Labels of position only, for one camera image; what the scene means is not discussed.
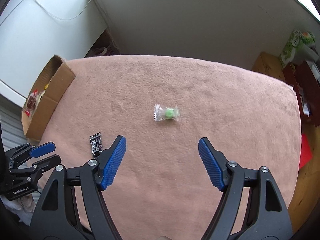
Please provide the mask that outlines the white gloved left hand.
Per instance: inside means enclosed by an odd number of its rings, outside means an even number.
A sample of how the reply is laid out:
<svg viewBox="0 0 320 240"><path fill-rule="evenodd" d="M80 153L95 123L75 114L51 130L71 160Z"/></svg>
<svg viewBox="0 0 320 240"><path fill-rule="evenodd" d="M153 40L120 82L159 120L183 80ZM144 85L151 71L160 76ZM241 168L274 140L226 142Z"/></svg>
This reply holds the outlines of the white gloved left hand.
<svg viewBox="0 0 320 240"><path fill-rule="evenodd" d="M24 211L27 213L32 213L34 212L36 206L32 194L28 194L15 200L8 200L4 195L1 195L1 201L11 212Z"/></svg>

